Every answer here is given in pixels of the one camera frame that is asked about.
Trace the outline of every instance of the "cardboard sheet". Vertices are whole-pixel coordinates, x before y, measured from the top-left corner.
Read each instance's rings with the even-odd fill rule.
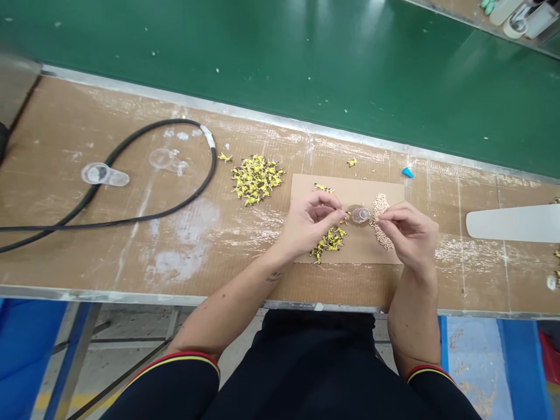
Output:
[[[359,205],[373,213],[373,201],[377,194],[387,196],[389,205],[404,201],[404,185],[391,184],[357,179],[334,178],[317,175],[294,174],[292,178],[291,200],[304,197],[315,191],[315,183],[327,188],[333,188],[334,195],[341,201],[344,209]],[[340,251],[324,252],[321,264],[354,263],[354,264],[402,264],[395,249],[387,251],[377,241],[375,231],[365,222],[356,226],[351,222],[342,228],[348,233],[344,237],[344,245]],[[314,263],[315,256],[304,255],[296,260],[297,263]]]

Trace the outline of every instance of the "red stripe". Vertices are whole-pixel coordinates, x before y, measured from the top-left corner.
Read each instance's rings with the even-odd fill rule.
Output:
[[[434,365],[420,365],[420,366],[417,366],[417,367],[413,368],[413,369],[408,373],[407,382],[410,380],[410,377],[411,377],[415,372],[417,372],[417,371],[419,371],[419,370],[422,370],[422,369],[437,370],[438,372],[441,372],[441,373],[443,373],[445,376],[447,376],[447,377],[451,380],[451,382],[453,382],[453,383],[455,384],[455,386],[457,386],[457,384],[455,383],[455,381],[453,380],[453,378],[452,378],[451,376],[449,376],[449,374],[448,374],[445,370],[443,370],[443,369],[442,369],[441,367],[439,367],[439,366],[434,366]]]
[[[214,366],[216,366],[217,370],[220,372],[220,368],[218,367],[218,362],[217,362],[216,360],[214,360],[214,358],[212,358],[212,357],[210,357],[209,355],[207,355],[206,353],[202,353],[202,352],[177,352],[177,353],[173,353],[173,354],[164,356],[164,357],[162,357],[162,358],[156,360],[155,362],[150,363],[148,366],[146,366],[146,367],[143,368],[140,372],[138,372],[138,373],[136,374],[136,376],[134,376],[134,377],[127,383],[127,386],[130,385],[130,383],[131,383],[133,380],[135,380],[138,376],[140,376],[141,374],[143,374],[144,371],[145,371],[146,369],[149,369],[149,368],[151,368],[153,365],[157,365],[157,364],[160,363],[160,362],[166,361],[166,360],[168,360],[168,359],[173,359],[173,358],[176,358],[176,357],[179,357],[179,356],[200,356],[200,357],[206,358],[206,359],[208,359],[209,361],[211,361],[212,364],[213,364]]]

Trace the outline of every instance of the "person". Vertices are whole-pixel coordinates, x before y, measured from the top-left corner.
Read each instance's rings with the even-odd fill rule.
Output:
[[[283,267],[345,218],[341,208],[324,191],[294,201],[276,243],[193,311],[166,356],[144,368],[102,419],[480,419],[440,364],[438,224],[408,202],[378,221],[404,264],[388,313],[398,375],[376,358],[371,314],[269,310],[219,390],[221,354]]]

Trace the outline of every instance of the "white plastic piece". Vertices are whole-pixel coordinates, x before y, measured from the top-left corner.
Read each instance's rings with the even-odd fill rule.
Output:
[[[176,156],[178,153],[178,150],[169,150],[166,148],[155,149],[150,153],[148,160],[150,161],[150,165],[156,169],[165,169],[182,176],[183,169],[188,166],[188,163],[179,159]]]
[[[525,19],[519,19],[514,22],[508,19],[503,23],[503,33],[510,39],[519,39],[525,35],[525,32],[527,32],[527,21]]]
[[[550,4],[543,3],[527,18],[527,33],[525,36],[534,39],[557,20],[558,12]]]
[[[130,177],[102,162],[92,162],[82,169],[82,180],[92,185],[105,184],[124,187],[130,182]]]
[[[210,146],[211,149],[215,149],[216,143],[214,142],[214,137],[212,137],[212,132],[204,124],[200,125],[200,129],[206,136],[206,141],[208,142],[208,146]]]
[[[500,26],[508,17],[517,9],[523,0],[500,0],[492,13],[490,13],[490,22],[493,25]]]
[[[467,232],[479,239],[560,243],[560,204],[471,212]]]

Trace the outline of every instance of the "metal edge strip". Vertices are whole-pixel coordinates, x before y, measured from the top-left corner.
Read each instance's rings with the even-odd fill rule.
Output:
[[[99,303],[129,303],[143,305],[176,305],[176,306],[198,306],[206,296],[188,295],[158,295],[154,293],[129,293],[110,292],[103,290],[79,290],[65,288],[48,288],[35,286],[10,286],[0,285],[0,296],[6,298],[22,299],[47,299],[64,300],[69,302],[99,302]],[[388,308],[379,306],[352,306],[331,303],[307,303],[291,302],[284,300],[266,300],[262,305],[265,309],[292,309],[292,310],[314,310],[332,312],[365,312],[365,313],[387,313]],[[486,317],[500,319],[536,319],[536,320],[560,320],[560,315],[532,313],[532,312],[490,312],[478,310],[449,310],[440,309],[438,315],[443,316],[467,316]]]

